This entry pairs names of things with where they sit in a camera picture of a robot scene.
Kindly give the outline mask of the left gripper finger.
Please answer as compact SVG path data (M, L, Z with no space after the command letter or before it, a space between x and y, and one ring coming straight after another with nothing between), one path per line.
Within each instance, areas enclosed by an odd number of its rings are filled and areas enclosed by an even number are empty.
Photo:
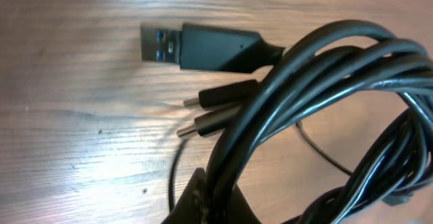
M202 168L193 172L179 201L162 221L162 224L260 224L237 185L232 191L227 208L223 212L211 216L204 195L205 176L206 173Z

